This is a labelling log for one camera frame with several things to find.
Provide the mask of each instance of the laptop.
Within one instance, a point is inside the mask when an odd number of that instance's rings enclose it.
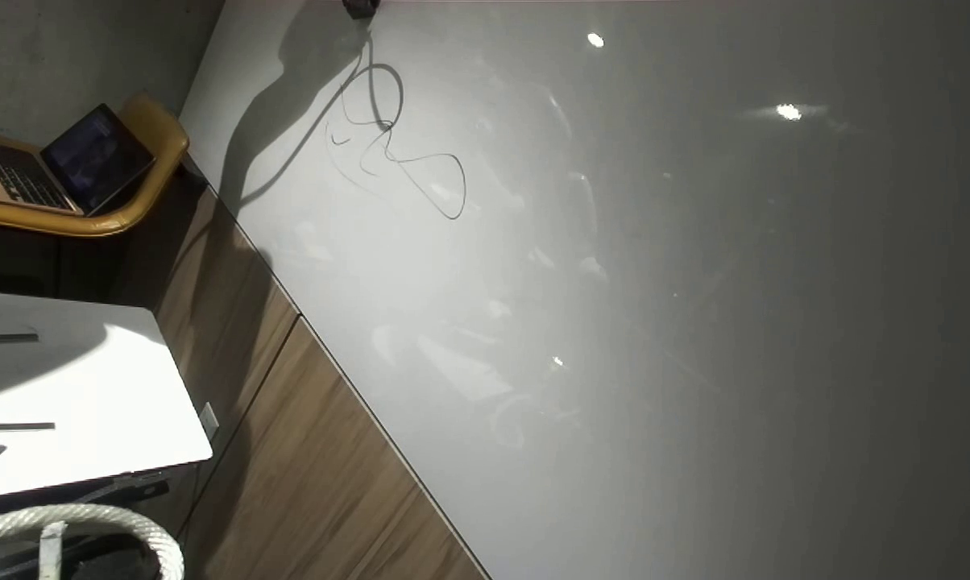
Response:
[[[0,204],[94,215],[152,166],[152,150],[108,107],[42,150],[0,144]]]

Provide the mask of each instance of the wooden chair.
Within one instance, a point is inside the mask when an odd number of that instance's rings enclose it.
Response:
[[[59,234],[59,237],[111,237],[111,234],[122,234],[134,226],[139,226],[159,207],[161,193],[167,189],[175,172],[180,166],[180,162],[188,156],[191,137],[188,137],[183,127],[152,98],[134,98],[119,108],[119,119],[155,157],[152,172],[144,173],[144,180],[136,187],[136,193],[122,207],[99,211],[99,215],[72,215],[72,211],[47,211],[47,208],[0,204],[0,226]]]

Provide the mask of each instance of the laptop screen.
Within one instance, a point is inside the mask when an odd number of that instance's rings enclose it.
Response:
[[[42,162],[84,211],[108,207],[152,166],[152,156],[108,107],[90,108],[42,147]]]

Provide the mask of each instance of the white wall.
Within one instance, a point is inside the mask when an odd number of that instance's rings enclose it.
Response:
[[[970,0],[383,0],[374,40],[459,220],[364,78],[317,123],[340,4],[228,0],[183,123],[489,572],[970,576]]]

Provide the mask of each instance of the white cable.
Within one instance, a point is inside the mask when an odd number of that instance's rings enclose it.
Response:
[[[40,536],[40,580],[59,580],[61,576],[61,543],[66,543],[66,521],[42,524]]]
[[[152,518],[129,511],[129,508],[115,508],[115,507],[61,501],[61,507],[18,508],[18,511],[0,515],[0,539],[22,536],[30,529],[47,529],[51,521],[125,529],[155,552],[165,580],[183,580],[180,543]]]

